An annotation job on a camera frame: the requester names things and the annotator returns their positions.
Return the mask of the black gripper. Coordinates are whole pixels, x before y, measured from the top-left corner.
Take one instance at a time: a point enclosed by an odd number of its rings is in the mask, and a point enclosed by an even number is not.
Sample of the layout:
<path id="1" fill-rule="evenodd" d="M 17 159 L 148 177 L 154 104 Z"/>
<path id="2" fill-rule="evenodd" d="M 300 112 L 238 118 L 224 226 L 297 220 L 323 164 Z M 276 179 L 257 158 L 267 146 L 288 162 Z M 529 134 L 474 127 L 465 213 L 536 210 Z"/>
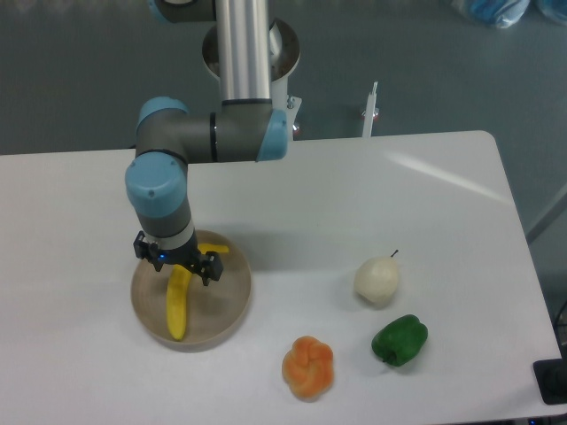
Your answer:
<path id="1" fill-rule="evenodd" d="M 157 243 L 150 243 L 143 230 L 140 230 L 133 247 L 136 257 L 147 261 L 156 272 L 159 272 L 164 265 L 182 266 L 199 276 L 204 286 L 208 286 L 210 282 L 218 282 L 221 278 L 220 253 L 200 252 L 195 236 L 178 248 L 161 249 Z"/>

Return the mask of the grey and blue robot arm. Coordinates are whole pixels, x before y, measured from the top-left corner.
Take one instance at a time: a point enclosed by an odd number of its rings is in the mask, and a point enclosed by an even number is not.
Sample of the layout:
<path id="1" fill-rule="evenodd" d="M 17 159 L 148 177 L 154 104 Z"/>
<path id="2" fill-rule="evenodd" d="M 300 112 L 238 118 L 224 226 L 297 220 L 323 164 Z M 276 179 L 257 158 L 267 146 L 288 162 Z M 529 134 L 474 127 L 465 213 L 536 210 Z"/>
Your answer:
<path id="1" fill-rule="evenodd" d="M 215 22 L 221 109 L 192 116 L 171 97 L 155 97 L 141 108 L 136 157 L 125 173 L 142 227 L 134 250 L 157 271 L 178 265 L 207 285 L 220 280 L 223 265 L 219 254 L 198 248 L 188 166 L 278 160 L 287 152 L 287 117 L 271 96 L 268 3 L 151 1 L 149 7 L 168 23 Z"/>

